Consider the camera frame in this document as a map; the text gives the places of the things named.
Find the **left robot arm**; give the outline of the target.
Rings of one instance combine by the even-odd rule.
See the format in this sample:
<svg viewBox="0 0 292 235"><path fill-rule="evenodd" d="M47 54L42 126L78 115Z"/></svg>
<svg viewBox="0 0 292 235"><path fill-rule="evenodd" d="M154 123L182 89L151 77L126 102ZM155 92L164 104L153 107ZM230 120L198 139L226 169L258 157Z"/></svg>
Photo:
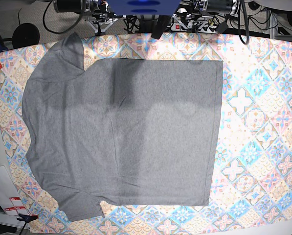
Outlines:
<svg viewBox="0 0 292 235"><path fill-rule="evenodd" d="M181 0L179 7L188 13L224 13L235 15L239 9L239 0Z"/></svg>

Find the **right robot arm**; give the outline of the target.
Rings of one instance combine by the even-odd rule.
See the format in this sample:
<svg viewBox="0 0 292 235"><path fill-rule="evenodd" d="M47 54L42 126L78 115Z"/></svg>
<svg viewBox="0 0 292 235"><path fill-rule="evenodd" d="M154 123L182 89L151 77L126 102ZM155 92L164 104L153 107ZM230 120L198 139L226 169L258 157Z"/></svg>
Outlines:
<svg viewBox="0 0 292 235"><path fill-rule="evenodd" d="M98 14L108 12L105 0L54 0L53 6L57 13Z"/></svg>

